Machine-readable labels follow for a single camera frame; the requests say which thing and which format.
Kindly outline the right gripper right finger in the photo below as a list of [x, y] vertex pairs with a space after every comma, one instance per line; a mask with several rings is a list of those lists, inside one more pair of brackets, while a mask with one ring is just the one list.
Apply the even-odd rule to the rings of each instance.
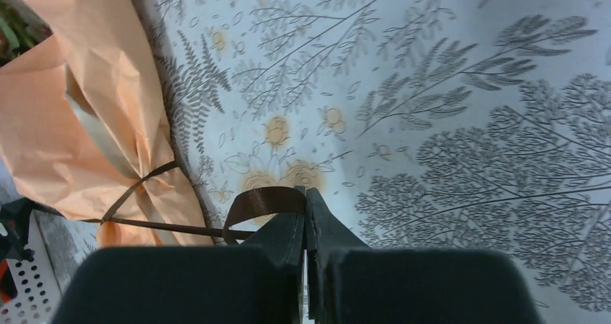
[[541, 323], [503, 253], [372, 248], [305, 193], [308, 316], [316, 323]]

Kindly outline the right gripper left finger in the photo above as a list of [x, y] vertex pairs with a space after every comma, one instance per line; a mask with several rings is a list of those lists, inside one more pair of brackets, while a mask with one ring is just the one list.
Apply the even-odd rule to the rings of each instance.
[[224, 246], [102, 248], [78, 268], [54, 323], [301, 323], [303, 214], [232, 227]]

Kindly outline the dark brown ribbon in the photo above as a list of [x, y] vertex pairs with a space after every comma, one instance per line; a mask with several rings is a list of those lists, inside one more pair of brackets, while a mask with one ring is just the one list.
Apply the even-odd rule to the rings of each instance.
[[250, 231], [233, 230], [232, 227], [247, 220], [279, 213], [303, 214], [306, 210], [306, 196], [297, 189], [286, 186], [268, 186], [251, 189], [238, 195], [227, 214], [226, 221], [221, 229], [204, 228], [190, 225], [176, 225], [162, 222], [149, 222], [140, 220], [129, 220], [115, 217], [117, 211], [129, 199], [129, 197], [145, 181], [164, 174], [178, 167], [176, 161], [165, 163], [154, 169], [147, 176], [138, 180], [129, 187], [100, 219], [85, 219], [88, 223], [103, 224], [113, 222], [117, 224], [163, 230], [174, 233], [186, 233], [190, 235], [201, 235], [216, 238], [223, 238], [228, 244], [236, 244], [238, 240], [247, 240], [253, 235]]

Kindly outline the peach wrapping paper sheet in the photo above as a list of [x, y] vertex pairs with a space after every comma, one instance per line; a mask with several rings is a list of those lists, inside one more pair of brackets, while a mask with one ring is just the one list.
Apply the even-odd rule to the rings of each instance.
[[131, 0], [22, 0], [51, 29], [1, 68], [1, 157], [24, 197], [99, 225], [101, 247], [210, 245], [170, 144]]

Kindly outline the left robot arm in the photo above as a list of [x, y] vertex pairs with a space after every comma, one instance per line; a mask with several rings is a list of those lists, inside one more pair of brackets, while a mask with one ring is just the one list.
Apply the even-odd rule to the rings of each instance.
[[35, 252], [26, 248], [29, 242], [30, 215], [36, 204], [21, 198], [1, 206], [1, 260], [34, 261]]

